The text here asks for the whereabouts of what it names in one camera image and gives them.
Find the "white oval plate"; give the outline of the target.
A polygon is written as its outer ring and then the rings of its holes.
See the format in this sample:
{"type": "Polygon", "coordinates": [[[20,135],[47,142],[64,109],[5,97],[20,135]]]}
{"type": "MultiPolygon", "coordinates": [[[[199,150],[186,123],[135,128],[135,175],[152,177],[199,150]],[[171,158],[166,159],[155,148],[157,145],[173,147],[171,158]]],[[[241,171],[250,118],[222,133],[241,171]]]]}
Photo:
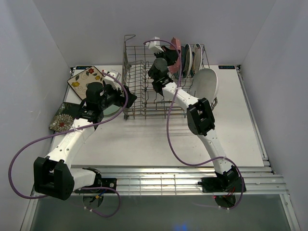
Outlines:
{"type": "Polygon", "coordinates": [[[206,98],[214,108],[217,103],[219,89],[216,72],[210,68],[200,69],[193,77],[190,94],[198,99],[206,98]]]}

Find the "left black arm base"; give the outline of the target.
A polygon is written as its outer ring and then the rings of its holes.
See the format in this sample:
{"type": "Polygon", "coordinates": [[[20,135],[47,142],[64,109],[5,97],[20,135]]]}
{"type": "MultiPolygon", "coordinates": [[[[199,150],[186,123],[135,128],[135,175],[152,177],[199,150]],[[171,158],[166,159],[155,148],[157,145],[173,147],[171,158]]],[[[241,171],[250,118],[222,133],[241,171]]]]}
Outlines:
{"type": "Polygon", "coordinates": [[[106,188],[112,188],[116,190],[116,184],[117,179],[116,178],[103,178],[100,171],[94,168],[83,168],[87,171],[92,171],[95,173],[94,183],[90,186],[84,186],[84,188],[87,188],[87,190],[80,190],[81,193],[112,193],[111,190],[106,189],[96,189],[96,190],[89,190],[89,188],[97,188],[97,187],[106,187],[106,188]]]}

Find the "dark teal square plate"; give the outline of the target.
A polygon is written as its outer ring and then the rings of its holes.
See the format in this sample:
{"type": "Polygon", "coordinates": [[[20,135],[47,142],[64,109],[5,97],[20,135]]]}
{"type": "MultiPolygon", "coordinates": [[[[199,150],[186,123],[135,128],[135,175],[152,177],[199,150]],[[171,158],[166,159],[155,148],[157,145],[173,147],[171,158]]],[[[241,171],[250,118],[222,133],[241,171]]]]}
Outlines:
{"type": "Polygon", "coordinates": [[[176,72],[174,74],[174,77],[176,79],[178,79],[179,76],[182,75],[184,67],[185,67],[185,63],[186,63],[186,48],[185,48],[185,46],[181,46],[181,65],[182,65],[182,71],[181,71],[181,73],[180,73],[180,71],[178,71],[178,72],[176,72]]]}

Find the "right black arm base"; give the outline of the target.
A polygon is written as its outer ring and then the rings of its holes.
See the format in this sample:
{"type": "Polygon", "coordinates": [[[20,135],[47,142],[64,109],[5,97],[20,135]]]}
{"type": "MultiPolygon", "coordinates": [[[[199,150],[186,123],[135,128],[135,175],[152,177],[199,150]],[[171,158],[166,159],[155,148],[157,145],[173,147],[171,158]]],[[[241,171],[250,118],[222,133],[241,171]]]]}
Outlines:
{"type": "Polygon", "coordinates": [[[237,178],[231,183],[223,183],[218,177],[204,177],[198,182],[202,187],[202,192],[206,193],[240,193],[242,191],[242,180],[237,178]]]}

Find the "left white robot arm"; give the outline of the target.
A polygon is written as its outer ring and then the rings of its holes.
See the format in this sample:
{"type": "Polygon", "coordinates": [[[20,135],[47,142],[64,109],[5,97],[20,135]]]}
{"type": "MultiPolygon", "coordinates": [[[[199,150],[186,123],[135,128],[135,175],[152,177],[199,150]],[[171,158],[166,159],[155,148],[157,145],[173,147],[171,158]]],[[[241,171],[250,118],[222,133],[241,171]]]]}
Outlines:
{"type": "Polygon", "coordinates": [[[99,191],[102,187],[100,173],[93,168],[72,170],[72,162],[104,118],[105,109],[112,105],[130,108],[136,99],[137,96],[126,85],[116,88],[106,82],[90,83],[86,98],[78,106],[72,132],[68,132],[45,157],[35,160],[35,191],[61,200],[68,199],[73,191],[81,191],[84,187],[91,192],[99,191]]]}

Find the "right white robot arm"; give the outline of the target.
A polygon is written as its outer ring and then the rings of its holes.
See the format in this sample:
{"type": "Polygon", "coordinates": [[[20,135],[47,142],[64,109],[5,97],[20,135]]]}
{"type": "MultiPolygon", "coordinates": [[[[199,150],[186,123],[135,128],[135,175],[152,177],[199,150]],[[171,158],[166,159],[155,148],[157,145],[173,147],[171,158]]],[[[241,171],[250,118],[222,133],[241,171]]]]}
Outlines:
{"type": "Polygon", "coordinates": [[[154,42],[150,42],[149,49],[156,57],[148,71],[148,76],[153,80],[153,89],[186,111],[190,132],[203,143],[214,165],[215,177],[204,177],[198,184],[203,187],[204,192],[244,192],[243,177],[234,162],[226,157],[218,139],[209,100],[190,95],[168,74],[169,67],[180,58],[180,51],[156,45],[154,42]]]}

